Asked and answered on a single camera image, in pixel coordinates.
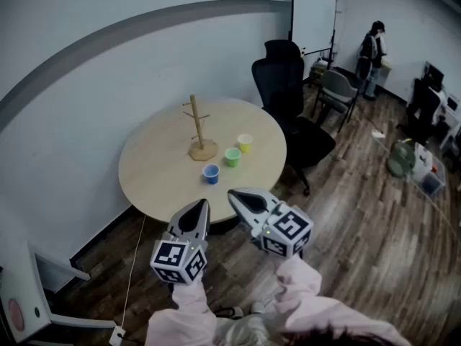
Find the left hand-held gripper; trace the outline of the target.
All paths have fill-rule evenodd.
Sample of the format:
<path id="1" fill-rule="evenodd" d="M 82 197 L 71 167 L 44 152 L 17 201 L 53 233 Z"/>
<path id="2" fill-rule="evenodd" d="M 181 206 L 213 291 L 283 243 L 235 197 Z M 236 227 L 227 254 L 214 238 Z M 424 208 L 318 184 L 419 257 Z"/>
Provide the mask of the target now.
<path id="1" fill-rule="evenodd" d="M 207 266 L 205 238 L 209 225 L 210 205 L 206 199 L 196 200 L 172 216 L 167 232 L 154 244 L 150 261 L 162 281 L 193 284 Z"/>

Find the blue plastic cup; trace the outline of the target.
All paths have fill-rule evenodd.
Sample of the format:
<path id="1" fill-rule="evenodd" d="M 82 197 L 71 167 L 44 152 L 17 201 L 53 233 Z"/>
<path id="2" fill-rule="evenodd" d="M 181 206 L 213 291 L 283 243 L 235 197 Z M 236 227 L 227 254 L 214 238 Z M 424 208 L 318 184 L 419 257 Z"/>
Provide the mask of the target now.
<path id="1" fill-rule="evenodd" d="M 219 181 L 220 167 L 217 164 L 207 164 L 202 170 L 202 176 L 209 185 L 216 185 Z"/>

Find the green plastic cup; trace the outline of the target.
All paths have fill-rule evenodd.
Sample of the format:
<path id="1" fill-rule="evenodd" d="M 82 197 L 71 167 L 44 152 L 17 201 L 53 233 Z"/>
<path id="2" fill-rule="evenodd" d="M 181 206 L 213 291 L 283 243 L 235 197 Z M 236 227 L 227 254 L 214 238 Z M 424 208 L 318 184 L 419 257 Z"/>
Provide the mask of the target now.
<path id="1" fill-rule="evenodd" d="M 225 150 L 225 160 L 229 167 L 237 167 L 241 158 L 241 151 L 238 148 L 228 148 Z"/>

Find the wooden cup tree stand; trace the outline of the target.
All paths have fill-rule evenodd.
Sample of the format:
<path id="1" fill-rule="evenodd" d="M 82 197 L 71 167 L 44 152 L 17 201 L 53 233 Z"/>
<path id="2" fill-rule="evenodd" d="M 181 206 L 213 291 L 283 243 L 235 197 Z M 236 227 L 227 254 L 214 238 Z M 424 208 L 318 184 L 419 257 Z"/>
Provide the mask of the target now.
<path id="1" fill-rule="evenodd" d="M 183 111 L 185 115 L 192 118 L 195 126 L 195 135 L 191 137 L 191 145 L 188 150 L 189 156 L 194 161 L 208 161 L 218 153 L 218 145 L 212 139 L 206 139 L 203 135 L 205 119 L 210 115 L 200 115 L 197 100 L 194 94 L 189 96 L 189 101 L 183 104 L 190 107 L 190 111 Z"/>

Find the person's right forearm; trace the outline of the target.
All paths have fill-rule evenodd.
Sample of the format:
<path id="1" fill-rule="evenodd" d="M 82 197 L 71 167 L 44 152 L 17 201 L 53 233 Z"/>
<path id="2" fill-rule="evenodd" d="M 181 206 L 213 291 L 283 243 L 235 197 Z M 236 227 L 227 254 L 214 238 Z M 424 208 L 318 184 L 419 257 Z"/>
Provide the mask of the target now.
<path id="1" fill-rule="evenodd" d="M 347 307 L 341 302 L 318 295 L 322 277 L 299 256 L 281 262 L 275 274 L 282 289 L 275 308 L 284 329 L 301 330 L 309 324 L 336 320 L 347 313 Z"/>

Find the black table base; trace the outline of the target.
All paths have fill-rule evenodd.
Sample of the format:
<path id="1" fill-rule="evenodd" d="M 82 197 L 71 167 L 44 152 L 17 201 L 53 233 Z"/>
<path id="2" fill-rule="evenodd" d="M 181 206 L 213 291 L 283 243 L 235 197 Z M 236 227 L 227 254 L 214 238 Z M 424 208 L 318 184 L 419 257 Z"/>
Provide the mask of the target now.
<path id="1" fill-rule="evenodd" d="M 221 222 L 214 222 L 210 224 L 209 235 L 223 235 L 232 231 L 241 223 L 238 216 L 234 216 Z"/>

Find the person's left shoe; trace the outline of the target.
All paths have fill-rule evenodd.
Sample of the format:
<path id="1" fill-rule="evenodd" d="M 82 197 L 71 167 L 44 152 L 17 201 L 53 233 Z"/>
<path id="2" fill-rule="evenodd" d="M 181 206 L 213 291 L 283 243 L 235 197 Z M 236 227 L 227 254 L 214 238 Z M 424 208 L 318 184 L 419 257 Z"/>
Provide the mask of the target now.
<path id="1" fill-rule="evenodd" d="M 220 311 L 223 318 L 238 320 L 244 317 L 243 310 L 240 307 L 228 307 Z"/>

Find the person's torso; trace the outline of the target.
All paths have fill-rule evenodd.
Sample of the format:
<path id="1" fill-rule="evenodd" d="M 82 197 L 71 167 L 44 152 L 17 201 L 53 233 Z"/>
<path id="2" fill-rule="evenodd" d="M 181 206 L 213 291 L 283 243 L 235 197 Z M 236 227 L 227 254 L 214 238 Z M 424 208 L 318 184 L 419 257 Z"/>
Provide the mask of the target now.
<path id="1" fill-rule="evenodd" d="M 274 311 L 251 314 L 242 319 L 218 318 L 214 346 L 285 346 Z"/>

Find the black mesh office chair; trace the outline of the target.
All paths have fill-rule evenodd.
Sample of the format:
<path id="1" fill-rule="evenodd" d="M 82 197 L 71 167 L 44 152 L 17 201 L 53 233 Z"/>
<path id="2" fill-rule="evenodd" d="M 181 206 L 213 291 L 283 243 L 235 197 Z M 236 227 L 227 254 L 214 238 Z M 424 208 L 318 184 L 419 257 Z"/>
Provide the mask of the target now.
<path id="1" fill-rule="evenodd" d="M 320 126 L 302 116 L 304 111 L 304 61 L 290 40 L 265 42 L 266 56 L 257 60 L 251 72 L 259 90 L 263 109 L 278 123 L 287 144 L 286 163 L 310 194 L 304 170 L 316 166 L 335 148 L 335 140 Z"/>

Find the yellowish box stack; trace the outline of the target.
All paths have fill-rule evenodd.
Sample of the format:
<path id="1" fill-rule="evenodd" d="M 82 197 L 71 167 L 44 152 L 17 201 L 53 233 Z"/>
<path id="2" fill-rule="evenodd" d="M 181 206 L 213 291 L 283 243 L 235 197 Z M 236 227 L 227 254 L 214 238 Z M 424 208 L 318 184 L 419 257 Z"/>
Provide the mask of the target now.
<path id="1" fill-rule="evenodd" d="M 319 58 L 310 68 L 309 77 L 311 81 L 318 81 L 324 72 L 328 70 L 328 61 Z"/>

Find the green floor fan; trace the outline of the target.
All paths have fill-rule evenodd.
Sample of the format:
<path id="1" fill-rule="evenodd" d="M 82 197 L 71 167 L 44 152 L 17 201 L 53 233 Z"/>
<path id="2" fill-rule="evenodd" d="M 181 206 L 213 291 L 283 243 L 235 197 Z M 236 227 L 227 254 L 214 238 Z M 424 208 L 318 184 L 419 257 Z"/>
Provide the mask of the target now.
<path id="1" fill-rule="evenodd" d="M 413 171 L 416 157 L 413 147 L 407 140 L 397 141 L 391 148 L 386 167 L 394 177 L 403 178 Z"/>

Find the beige desk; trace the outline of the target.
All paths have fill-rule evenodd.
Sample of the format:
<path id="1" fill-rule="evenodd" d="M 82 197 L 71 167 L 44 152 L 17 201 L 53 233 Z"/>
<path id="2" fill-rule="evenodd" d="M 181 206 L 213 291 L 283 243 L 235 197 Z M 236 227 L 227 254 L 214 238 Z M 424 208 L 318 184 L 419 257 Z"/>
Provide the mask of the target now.
<path id="1" fill-rule="evenodd" d="M 385 86 L 385 83 L 388 80 L 388 77 L 392 69 L 393 69 L 392 63 L 386 58 L 383 58 L 381 60 L 380 81 L 379 81 L 379 85 L 381 87 Z"/>

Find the black desk chair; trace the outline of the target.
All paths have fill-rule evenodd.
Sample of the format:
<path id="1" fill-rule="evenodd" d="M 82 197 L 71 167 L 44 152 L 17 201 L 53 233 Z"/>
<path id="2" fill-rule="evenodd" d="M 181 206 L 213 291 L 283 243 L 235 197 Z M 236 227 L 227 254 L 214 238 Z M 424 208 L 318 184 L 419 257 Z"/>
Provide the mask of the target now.
<path id="1" fill-rule="evenodd" d="M 413 141 L 425 145 L 434 135 L 436 126 L 432 120 L 440 104 L 439 96 L 422 80 L 415 79 L 413 97 L 406 108 L 406 123 L 397 124 L 396 128 Z"/>

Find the whiteboard on black stand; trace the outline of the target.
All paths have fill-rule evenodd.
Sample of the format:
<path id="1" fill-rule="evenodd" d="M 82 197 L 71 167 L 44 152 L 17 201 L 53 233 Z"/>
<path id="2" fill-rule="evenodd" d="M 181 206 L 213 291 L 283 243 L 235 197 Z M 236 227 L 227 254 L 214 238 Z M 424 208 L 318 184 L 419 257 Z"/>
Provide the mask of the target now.
<path id="1" fill-rule="evenodd" d="M 332 50 L 337 0 L 292 0 L 291 41 L 301 56 Z"/>

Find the white computer desk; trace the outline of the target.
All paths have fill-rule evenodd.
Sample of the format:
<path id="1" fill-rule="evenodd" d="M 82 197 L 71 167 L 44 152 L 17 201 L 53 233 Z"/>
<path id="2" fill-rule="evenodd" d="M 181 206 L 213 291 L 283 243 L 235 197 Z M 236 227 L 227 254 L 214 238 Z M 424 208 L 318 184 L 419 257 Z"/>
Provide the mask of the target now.
<path id="1" fill-rule="evenodd" d="M 439 148 L 443 149 L 461 129 L 461 98 L 446 90 L 443 85 L 444 74 L 428 61 L 424 64 L 423 79 L 428 81 L 428 86 L 440 98 L 434 116 L 438 120 Z"/>

